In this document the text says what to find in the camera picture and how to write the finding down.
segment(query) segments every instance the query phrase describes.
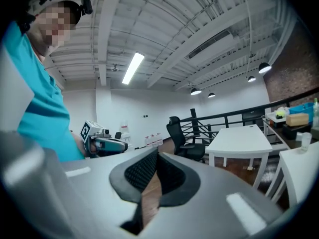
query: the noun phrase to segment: wooden floor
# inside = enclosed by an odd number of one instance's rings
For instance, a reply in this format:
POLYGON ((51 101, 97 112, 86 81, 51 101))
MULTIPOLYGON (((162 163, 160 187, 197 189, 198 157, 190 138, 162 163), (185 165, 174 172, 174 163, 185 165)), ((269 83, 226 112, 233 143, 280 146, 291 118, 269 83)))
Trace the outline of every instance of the wooden floor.
MULTIPOLYGON (((167 140, 162 146, 159 147, 160 152, 174 153, 174 143, 172 140, 167 140)), ((263 175, 262 181, 259 185, 258 190, 266 193, 273 176, 275 175, 279 158, 269 158, 267 162, 267 167, 263 175)), ((249 159, 227 159, 227 167, 223 167, 223 158, 215 158, 215 166, 223 168, 235 175, 237 175, 242 180, 253 185, 256 175, 258 173, 258 167, 260 160, 254 159, 254 170, 247 171, 247 166, 249 165, 249 159)), ((148 222, 156 215, 158 212, 159 199, 161 197, 161 187, 160 181, 155 174, 146 189, 142 193, 142 212, 143 212, 143 224, 147 225, 148 222)), ((289 207, 289 199, 287 190, 284 191, 280 200, 277 203, 283 210, 289 207)))

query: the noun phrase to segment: man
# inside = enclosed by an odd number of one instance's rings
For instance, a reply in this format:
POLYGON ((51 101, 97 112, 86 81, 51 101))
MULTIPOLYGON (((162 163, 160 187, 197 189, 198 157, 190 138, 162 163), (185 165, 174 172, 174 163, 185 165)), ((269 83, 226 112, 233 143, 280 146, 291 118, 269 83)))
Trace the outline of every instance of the man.
POLYGON ((61 162, 83 159, 85 149, 81 138, 69 131, 70 115, 61 91, 42 63, 69 37, 80 17, 77 3, 54 3, 36 16, 26 34, 13 22, 3 38, 14 65, 34 92, 17 131, 53 149, 61 162))

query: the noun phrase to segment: blue plastic bin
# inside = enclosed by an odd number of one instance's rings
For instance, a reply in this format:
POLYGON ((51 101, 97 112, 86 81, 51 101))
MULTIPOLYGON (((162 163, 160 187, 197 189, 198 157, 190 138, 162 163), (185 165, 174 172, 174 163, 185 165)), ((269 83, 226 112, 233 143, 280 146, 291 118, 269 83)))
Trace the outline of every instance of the blue plastic bin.
POLYGON ((314 104, 313 103, 305 103, 300 106, 292 107, 289 109, 290 114, 308 114, 309 122, 313 122, 314 118, 314 104))

